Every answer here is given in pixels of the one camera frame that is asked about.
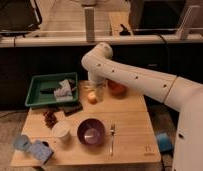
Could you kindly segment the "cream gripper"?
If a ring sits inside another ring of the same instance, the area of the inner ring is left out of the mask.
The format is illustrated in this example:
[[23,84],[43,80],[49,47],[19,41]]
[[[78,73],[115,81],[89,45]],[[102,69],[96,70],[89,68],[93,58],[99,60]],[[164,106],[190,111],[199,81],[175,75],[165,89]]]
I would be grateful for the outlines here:
[[103,98],[104,98],[105,82],[104,81],[99,82],[99,83],[90,82],[90,84],[94,88],[93,92],[96,95],[97,103],[101,102],[103,100]]

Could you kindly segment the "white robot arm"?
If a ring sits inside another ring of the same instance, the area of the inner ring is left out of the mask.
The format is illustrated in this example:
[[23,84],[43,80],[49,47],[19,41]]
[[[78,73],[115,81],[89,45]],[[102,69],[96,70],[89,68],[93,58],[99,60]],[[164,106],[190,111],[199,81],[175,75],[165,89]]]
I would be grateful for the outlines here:
[[100,42],[81,59],[93,87],[110,79],[164,103],[179,113],[172,171],[203,171],[203,84],[112,60],[112,47]]

